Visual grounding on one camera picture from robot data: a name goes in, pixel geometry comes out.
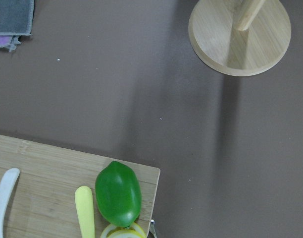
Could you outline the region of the white ceramic spoon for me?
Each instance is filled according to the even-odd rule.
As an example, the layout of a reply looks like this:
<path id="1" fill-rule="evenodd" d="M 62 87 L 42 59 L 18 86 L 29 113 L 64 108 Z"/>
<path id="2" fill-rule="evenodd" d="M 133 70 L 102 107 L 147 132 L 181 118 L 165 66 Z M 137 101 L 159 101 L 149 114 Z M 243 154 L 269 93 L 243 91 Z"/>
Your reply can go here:
<path id="1" fill-rule="evenodd" d="M 19 174 L 18 168 L 11 168 L 4 173 L 0 181 L 0 238 L 3 237 L 4 217 Z"/>

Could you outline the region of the green lime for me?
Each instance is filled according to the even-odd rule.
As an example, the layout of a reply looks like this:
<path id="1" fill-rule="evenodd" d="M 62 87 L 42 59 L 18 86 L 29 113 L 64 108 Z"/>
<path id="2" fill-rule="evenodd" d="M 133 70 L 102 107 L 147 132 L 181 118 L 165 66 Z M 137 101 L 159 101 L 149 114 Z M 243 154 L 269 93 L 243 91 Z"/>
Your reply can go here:
<path id="1" fill-rule="evenodd" d="M 129 227 L 141 212 L 142 194 L 137 176 L 123 163 L 113 161 L 98 174 L 95 193 L 101 215 L 115 226 Z"/>

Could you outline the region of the yellow plastic knife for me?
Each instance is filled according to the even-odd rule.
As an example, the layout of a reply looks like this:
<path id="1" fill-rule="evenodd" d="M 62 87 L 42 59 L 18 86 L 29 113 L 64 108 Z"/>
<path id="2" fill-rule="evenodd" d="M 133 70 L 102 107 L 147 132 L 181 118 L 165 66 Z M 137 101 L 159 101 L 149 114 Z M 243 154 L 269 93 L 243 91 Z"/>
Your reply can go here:
<path id="1" fill-rule="evenodd" d="M 93 194 L 88 186 L 81 186 L 75 191 L 75 205 L 83 238 L 95 237 L 95 219 Z"/>

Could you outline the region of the back lemon slice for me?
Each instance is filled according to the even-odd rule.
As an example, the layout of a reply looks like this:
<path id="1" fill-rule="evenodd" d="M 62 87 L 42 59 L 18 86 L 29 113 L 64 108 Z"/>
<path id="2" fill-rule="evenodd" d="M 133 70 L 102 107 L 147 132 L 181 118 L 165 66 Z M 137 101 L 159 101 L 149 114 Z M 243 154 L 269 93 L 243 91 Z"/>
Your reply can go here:
<path id="1" fill-rule="evenodd" d="M 139 232 L 140 234 L 144 235 L 145 238 L 147 237 L 146 233 L 144 232 L 144 230 L 136 223 L 133 223 L 131 226 L 127 227 L 127 228 L 121 228 L 121 227 L 117 227 L 113 224 L 108 225 L 103 232 L 101 233 L 101 238 L 108 238 L 109 235 L 111 235 L 113 232 L 118 231 L 118 230 L 135 230 L 137 232 Z"/>

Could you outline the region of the large lemon slice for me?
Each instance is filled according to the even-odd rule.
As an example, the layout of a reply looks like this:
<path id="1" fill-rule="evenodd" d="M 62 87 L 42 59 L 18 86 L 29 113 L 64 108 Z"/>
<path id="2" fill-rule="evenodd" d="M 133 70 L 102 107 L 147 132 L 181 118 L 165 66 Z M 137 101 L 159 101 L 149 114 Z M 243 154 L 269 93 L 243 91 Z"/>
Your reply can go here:
<path id="1" fill-rule="evenodd" d="M 113 232 L 108 238 L 144 238 L 145 236 L 135 230 L 118 230 Z"/>

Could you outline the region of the wooden cup tree stand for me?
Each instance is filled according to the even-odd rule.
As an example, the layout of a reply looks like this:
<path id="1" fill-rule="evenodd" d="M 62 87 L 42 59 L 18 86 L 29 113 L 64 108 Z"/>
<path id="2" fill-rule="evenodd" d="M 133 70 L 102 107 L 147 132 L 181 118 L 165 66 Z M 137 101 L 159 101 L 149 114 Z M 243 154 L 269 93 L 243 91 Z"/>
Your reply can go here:
<path id="1" fill-rule="evenodd" d="M 188 32 L 193 50 L 206 65 L 231 76 L 252 76 L 284 56 L 291 23 L 279 0 L 200 0 Z"/>

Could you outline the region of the wooden cutting board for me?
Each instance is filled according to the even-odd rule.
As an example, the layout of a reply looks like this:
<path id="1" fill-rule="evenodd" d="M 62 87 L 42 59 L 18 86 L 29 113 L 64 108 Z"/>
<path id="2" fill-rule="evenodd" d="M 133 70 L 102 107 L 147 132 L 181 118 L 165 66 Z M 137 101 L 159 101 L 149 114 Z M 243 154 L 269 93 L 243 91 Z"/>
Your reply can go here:
<path id="1" fill-rule="evenodd" d="M 95 187 L 109 157 L 0 135 L 0 180 L 11 168 L 20 175 L 4 222 L 7 238 L 78 238 L 74 194 Z"/>

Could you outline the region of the purple folded cloth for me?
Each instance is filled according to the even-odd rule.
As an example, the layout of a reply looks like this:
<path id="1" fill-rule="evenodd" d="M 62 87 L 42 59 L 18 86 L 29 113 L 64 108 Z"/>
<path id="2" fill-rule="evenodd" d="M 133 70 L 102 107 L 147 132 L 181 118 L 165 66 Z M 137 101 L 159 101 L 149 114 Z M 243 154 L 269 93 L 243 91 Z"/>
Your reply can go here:
<path id="1" fill-rule="evenodd" d="M 19 36 L 0 36 L 0 48 L 5 48 L 9 52 L 14 51 L 20 44 Z"/>

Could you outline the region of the grey folded cloth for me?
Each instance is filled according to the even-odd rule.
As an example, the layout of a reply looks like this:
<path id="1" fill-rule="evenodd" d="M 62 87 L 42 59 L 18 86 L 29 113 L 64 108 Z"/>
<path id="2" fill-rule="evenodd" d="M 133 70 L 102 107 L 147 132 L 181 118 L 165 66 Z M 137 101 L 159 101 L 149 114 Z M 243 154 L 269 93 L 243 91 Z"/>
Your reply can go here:
<path id="1" fill-rule="evenodd" d="M 31 35 L 33 0 L 0 0 L 0 36 Z"/>

